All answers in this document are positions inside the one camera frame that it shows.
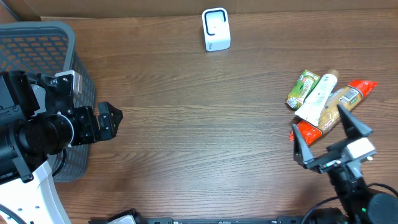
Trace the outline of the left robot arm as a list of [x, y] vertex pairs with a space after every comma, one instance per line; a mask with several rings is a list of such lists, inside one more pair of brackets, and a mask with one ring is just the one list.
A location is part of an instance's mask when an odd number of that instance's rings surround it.
[[108, 102], [75, 107], [83, 91], [74, 70], [52, 77], [1, 72], [1, 216], [7, 223], [69, 223], [60, 202], [49, 155], [68, 147], [109, 141], [123, 119]]

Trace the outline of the green snack packet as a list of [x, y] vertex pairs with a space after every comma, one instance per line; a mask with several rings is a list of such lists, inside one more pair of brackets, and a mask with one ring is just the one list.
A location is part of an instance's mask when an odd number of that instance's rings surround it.
[[287, 95], [285, 103], [293, 110], [299, 109], [303, 105], [306, 97], [316, 87], [320, 79], [321, 76], [309, 70], [304, 70], [295, 82], [290, 93]]

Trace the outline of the white tube with gold cap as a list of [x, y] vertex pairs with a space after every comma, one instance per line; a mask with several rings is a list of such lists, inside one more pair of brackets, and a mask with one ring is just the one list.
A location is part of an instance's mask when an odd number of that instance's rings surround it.
[[328, 70], [321, 77], [311, 94], [307, 96], [303, 105], [295, 112], [295, 115], [317, 126], [325, 103], [338, 83], [339, 75], [337, 70]]

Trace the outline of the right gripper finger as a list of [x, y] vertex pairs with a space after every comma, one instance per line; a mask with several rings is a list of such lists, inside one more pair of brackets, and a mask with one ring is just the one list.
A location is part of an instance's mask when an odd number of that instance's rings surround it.
[[340, 120], [348, 139], [359, 139], [370, 136], [373, 130], [350, 113], [342, 104], [337, 105]]
[[314, 156], [296, 124], [292, 125], [292, 132], [294, 135], [294, 161], [306, 167], [314, 160]]

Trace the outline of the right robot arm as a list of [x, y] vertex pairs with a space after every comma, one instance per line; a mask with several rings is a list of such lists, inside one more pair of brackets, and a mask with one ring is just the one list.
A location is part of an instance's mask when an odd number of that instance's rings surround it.
[[376, 154], [368, 139], [373, 130], [342, 105], [337, 106], [346, 139], [314, 157], [296, 124], [294, 160], [303, 168], [326, 173], [336, 196], [314, 205], [302, 223], [397, 223], [397, 191], [386, 184], [364, 181], [361, 166]]

